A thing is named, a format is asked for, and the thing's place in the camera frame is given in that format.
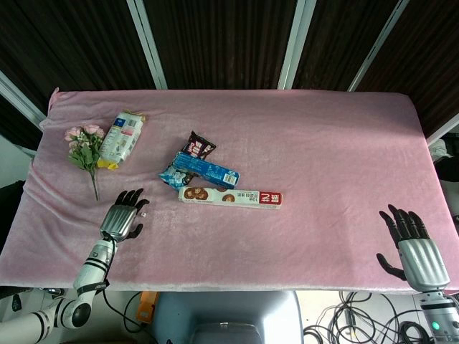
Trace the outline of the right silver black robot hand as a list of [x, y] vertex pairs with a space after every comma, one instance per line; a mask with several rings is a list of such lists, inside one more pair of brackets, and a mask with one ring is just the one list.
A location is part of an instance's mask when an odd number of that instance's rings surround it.
[[389, 213], [379, 215], [387, 225], [389, 234], [397, 249], [400, 268], [391, 265], [386, 257], [378, 253], [381, 268], [408, 285], [415, 291], [429, 293], [443, 291], [450, 283], [440, 250], [430, 238], [421, 218], [413, 211], [388, 205]]

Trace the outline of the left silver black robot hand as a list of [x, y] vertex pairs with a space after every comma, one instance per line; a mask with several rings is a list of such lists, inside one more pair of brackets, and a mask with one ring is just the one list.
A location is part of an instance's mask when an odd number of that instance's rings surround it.
[[109, 208], [100, 226], [101, 237], [116, 243], [135, 239], [143, 230], [142, 223], [136, 223], [141, 209], [150, 203], [148, 199], [139, 199], [143, 189], [122, 191]]

